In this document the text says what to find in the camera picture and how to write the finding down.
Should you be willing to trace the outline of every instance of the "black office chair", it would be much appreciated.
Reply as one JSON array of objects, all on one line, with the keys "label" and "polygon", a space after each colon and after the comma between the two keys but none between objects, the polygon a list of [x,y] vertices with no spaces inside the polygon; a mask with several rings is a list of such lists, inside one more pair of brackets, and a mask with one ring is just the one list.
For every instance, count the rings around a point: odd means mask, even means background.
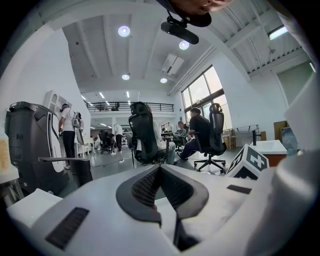
[{"label": "black office chair", "polygon": [[135,145],[132,142],[132,137],[130,133],[126,133],[125,137],[126,137],[126,142],[128,143],[128,149],[131,150],[133,168],[135,168],[135,160],[134,160]]},{"label": "black office chair", "polygon": [[132,116],[129,117],[129,124],[133,135],[141,142],[141,152],[136,153],[135,158],[143,164],[151,164],[153,161],[164,163],[168,158],[169,147],[158,150],[152,113],[148,111],[147,105],[143,102],[135,102],[130,108]]},{"label": "black office chair", "polygon": [[194,132],[195,139],[197,141],[199,151],[200,153],[204,153],[204,156],[209,155],[208,160],[199,160],[194,162],[194,167],[197,166],[197,163],[204,163],[197,171],[200,172],[200,170],[207,165],[214,165],[220,169],[221,174],[225,172],[225,165],[226,161],[225,160],[213,160],[213,156],[221,156],[227,149],[227,146],[225,143],[222,142],[221,134],[224,129],[224,121],[225,121],[225,116],[224,113],[222,112],[222,108],[220,104],[218,103],[213,103],[210,106],[209,109],[209,114],[210,114],[210,137],[209,137],[209,142],[210,142],[210,147],[206,146],[201,146],[200,141],[198,139],[198,134],[199,132]]},{"label": "black office chair", "polygon": [[184,146],[188,142],[188,134],[189,134],[189,126],[184,127],[186,133],[185,136],[178,136],[181,138],[181,140],[174,141],[177,149],[176,152],[182,153],[184,150],[182,149],[182,146]]}]

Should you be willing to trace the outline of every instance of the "person in white shirt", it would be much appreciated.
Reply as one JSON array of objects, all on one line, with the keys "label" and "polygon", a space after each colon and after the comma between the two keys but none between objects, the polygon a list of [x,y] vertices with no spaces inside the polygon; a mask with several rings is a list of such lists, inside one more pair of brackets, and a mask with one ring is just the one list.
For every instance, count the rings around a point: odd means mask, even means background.
[{"label": "person in white shirt", "polygon": [[[65,155],[67,158],[75,157],[75,128],[72,125],[75,112],[69,107],[68,104],[62,105],[62,116],[59,121],[59,132],[63,131],[63,145],[65,150]],[[70,164],[67,161],[65,167],[67,170],[70,169]]]},{"label": "person in white shirt", "polygon": [[124,131],[122,130],[121,125],[119,125],[119,124],[114,125],[116,146],[118,147],[118,153],[120,153],[120,154],[122,154],[121,147],[122,147],[123,132]]},{"label": "person in white shirt", "polygon": [[[152,113],[151,107],[148,105],[146,107]],[[153,132],[154,132],[156,144],[158,146],[158,151],[165,150],[167,148],[167,142],[162,139],[161,127],[155,119],[153,119]],[[178,159],[175,158],[175,153],[176,153],[175,148],[176,148],[176,144],[174,142],[169,142],[169,150],[170,151],[168,153],[168,157],[166,160],[166,163],[168,165],[173,165],[174,163],[176,163],[178,161]]]}]

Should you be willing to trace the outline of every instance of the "gray floor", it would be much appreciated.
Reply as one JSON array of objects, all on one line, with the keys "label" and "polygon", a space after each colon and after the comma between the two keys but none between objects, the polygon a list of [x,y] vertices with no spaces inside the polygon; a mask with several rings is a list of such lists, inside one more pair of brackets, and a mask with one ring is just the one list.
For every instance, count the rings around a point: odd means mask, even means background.
[{"label": "gray floor", "polygon": [[[228,169],[233,158],[237,155],[240,149],[241,147],[236,147],[231,150],[227,150],[223,155],[215,156],[213,159],[225,160],[226,169]],[[121,172],[125,172],[133,168],[131,151],[128,150],[127,147],[124,147],[122,149],[122,154],[110,155],[107,152],[104,152],[103,154],[101,154],[100,151],[96,150],[95,152],[91,152],[88,157],[90,158],[91,172],[94,180],[102,177],[118,174]],[[194,161],[205,160],[205,159],[207,159],[207,157],[204,157],[203,154],[200,154],[199,152],[197,152],[191,157],[189,157],[187,161],[179,160],[176,166],[196,171],[196,169],[194,168]],[[198,163],[196,168],[201,167],[201,165],[202,163]],[[137,162],[134,159],[134,167],[138,168],[140,166],[142,166],[142,164]],[[216,175],[220,174],[220,170],[213,165],[208,165],[205,168],[203,168],[201,171],[210,172],[211,174],[216,174]],[[57,195],[58,197],[64,198],[77,189],[77,186],[73,181],[72,175],[70,175],[70,173],[69,173],[69,177],[70,177],[70,180],[67,186]],[[165,195],[162,192],[162,190],[159,189],[158,194],[156,195],[156,199],[160,199],[163,197],[165,197]]]}]

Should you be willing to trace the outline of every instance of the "black railing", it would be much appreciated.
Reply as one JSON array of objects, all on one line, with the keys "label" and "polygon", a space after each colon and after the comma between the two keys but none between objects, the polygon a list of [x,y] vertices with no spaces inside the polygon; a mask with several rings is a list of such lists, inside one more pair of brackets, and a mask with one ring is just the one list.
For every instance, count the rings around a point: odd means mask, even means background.
[{"label": "black railing", "polygon": [[[151,103],[145,102],[152,112],[174,112],[173,104],[164,104],[164,103]],[[87,103],[86,107],[89,112],[105,112],[105,111],[131,111],[130,105],[128,102],[96,102],[96,103]]]}]

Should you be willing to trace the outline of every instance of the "window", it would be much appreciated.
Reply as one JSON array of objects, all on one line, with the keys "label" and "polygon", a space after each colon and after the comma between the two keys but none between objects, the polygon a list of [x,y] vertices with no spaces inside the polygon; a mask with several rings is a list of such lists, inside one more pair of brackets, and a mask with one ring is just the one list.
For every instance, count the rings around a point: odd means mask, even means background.
[{"label": "window", "polygon": [[222,89],[222,85],[219,79],[219,76],[215,70],[215,68],[212,66],[210,69],[208,69],[205,73],[205,78],[208,82],[210,92],[211,94],[215,93],[216,91]]},{"label": "window", "polygon": [[191,106],[191,99],[190,99],[190,94],[189,94],[189,88],[185,89],[183,91],[183,98],[184,98],[184,107],[190,107]]},{"label": "window", "polygon": [[199,78],[193,81],[183,92],[184,99],[184,112],[186,117],[186,122],[189,123],[191,116],[191,108],[201,109],[201,114],[210,119],[209,109],[212,104],[219,103],[222,107],[224,114],[224,126],[223,129],[231,129],[231,115],[229,111],[229,106],[225,92],[223,90],[222,84],[218,77],[218,74],[213,66],[209,67],[206,71],[202,73]]},{"label": "window", "polygon": [[164,125],[161,125],[161,131],[162,129],[165,129],[166,131],[169,131],[171,129],[170,122],[165,123]]},{"label": "window", "polygon": [[210,95],[205,77],[203,75],[195,80],[189,86],[189,88],[192,97],[192,104],[195,104]]}]

